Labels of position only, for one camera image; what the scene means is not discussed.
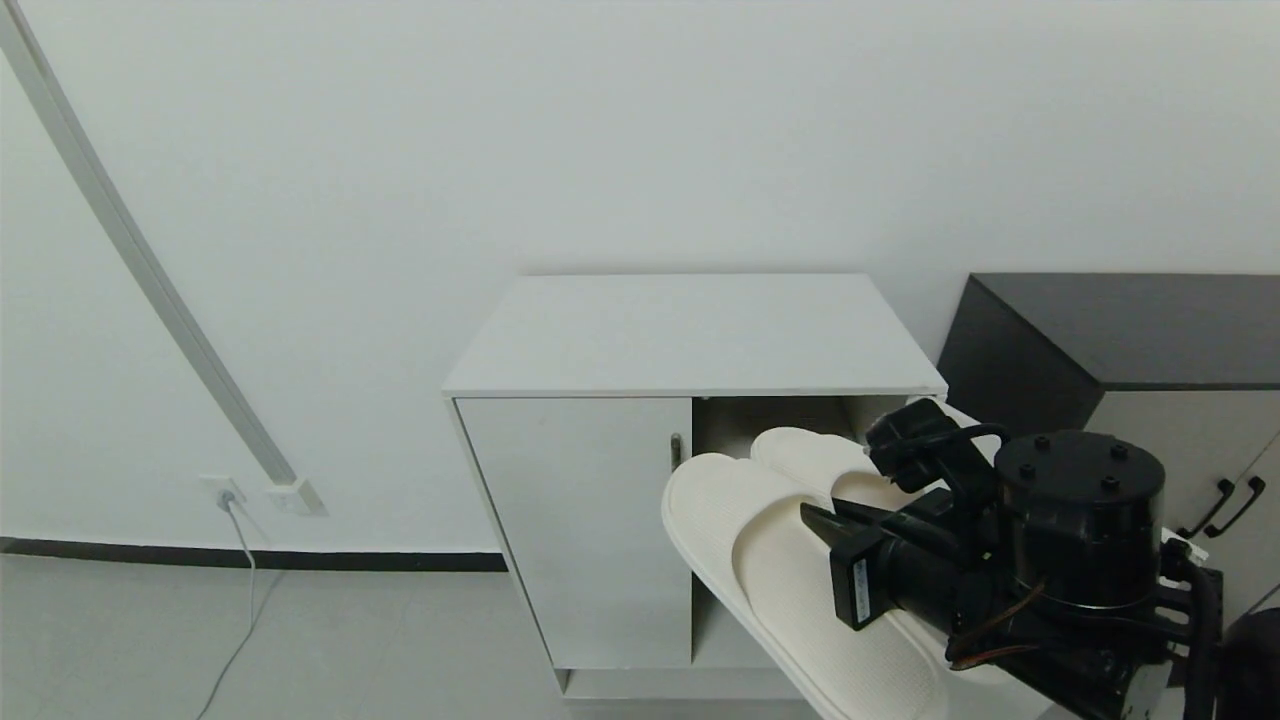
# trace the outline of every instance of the gray floor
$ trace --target gray floor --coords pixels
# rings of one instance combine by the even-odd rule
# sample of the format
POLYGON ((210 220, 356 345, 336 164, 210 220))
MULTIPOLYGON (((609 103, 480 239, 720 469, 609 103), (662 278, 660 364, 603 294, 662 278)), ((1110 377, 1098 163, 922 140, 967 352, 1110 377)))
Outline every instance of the gray floor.
MULTIPOLYGON (((0 559, 0 717, 196 717, 243 637, 247 580, 0 559)), ((259 605, 206 720, 568 717, 506 574, 260 571, 259 605)))

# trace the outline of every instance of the cabinet handle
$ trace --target cabinet handle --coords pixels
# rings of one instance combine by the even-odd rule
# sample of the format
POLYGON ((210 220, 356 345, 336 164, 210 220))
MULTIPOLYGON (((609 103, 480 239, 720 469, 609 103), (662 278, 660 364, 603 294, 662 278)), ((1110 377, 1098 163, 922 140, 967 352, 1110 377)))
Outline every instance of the cabinet handle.
POLYGON ((1204 529, 1204 525, 1208 525, 1208 521, 1213 519, 1213 515, 1217 515, 1217 511, 1221 510, 1224 505, 1226 505, 1228 498, 1230 498, 1231 493, 1235 492, 1235 483, 1233 483, 1226 478, 1222 478, 1221 480, 1217 482, 1217 491, 1222 493, 1222 497, 1217 498, 1217 502, 1213 503, 1213 507, 1210 507, 1208 512, 1206 512, 1204 516, 1201 518, 1199 523, 1196 523, 1194 528, 1189 530, 1187 528, 1178 528, 1179 536, 1181 536, 1185 539, 1192 539, 1193 537, 1198 536, 1199 532, 1204 529))
POLYGON ((1225 533, 1226 530, 1230 530, 1231 525, 1234 525, 1235 521, 1240 519, 1240 515, 1244 515, 1249 510, 1249 507, 1253 507, 1253 503, 1257 502, 1260 497, 1262 497, 1262 491, 1267 489, 1267 484, 1262 482, 1262 478, 1253 475, 1252 478, 1249 478, 1249 489, 1253 491, 1253 495, 1249 496, 1249 500, 1244 501, 1244 506, 1240 507, 1240 510, 1235 515, 1233 515, 1231 519, 1228 520, 1226 524, 1222 525, 1221 528, 1219 528, 1217 525, 1210 525, 1204 528, 1206 537, 1216 538, 1217 536, 1225 533))
POLYGON ((675 473, 676 468, 685 460, 685 441, 680 438, 680 433, 672 433, 671 436, 671 471, 675 473))

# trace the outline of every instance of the label sticker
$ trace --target label sticker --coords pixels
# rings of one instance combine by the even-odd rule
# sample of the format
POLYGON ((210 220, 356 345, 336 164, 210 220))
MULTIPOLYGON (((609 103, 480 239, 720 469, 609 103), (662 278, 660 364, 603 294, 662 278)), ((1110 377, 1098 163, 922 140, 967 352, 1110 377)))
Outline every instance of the label sticker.
POLYGON ((865 623, 872 616, 870 584, 867 583, 867 559, 854 564, 854 602, 858 603, 858 621, 865 623))

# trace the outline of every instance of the black cabinet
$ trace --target black cabinet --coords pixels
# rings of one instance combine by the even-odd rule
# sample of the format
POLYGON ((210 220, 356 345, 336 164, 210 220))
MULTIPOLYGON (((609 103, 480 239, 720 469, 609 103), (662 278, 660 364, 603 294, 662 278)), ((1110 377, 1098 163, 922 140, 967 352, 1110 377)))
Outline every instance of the black cabinet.
POLYGON ((1165 524, 1233 497, 1219 537, 1228 620, 1280 582, 1280 278, 998 273, 969 278, 938 369, 948 402, 1015 434, 1103 432, 1165 464, 1165 524), (1252 482, 1258 477, 1262 483, 1252 482))

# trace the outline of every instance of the cabinet top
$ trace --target cabinet top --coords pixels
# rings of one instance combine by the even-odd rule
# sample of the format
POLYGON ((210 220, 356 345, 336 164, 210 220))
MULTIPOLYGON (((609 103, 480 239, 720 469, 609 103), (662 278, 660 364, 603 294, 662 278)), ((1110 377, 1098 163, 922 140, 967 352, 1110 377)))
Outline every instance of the cabinet top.
POLYGON ((989 273, 972 282, 1108 389, 1280 388, 1280 277, 989 273))
POLYGON ((444 383, 457 397, 945 389, 861 274, 520 278, 444 383))

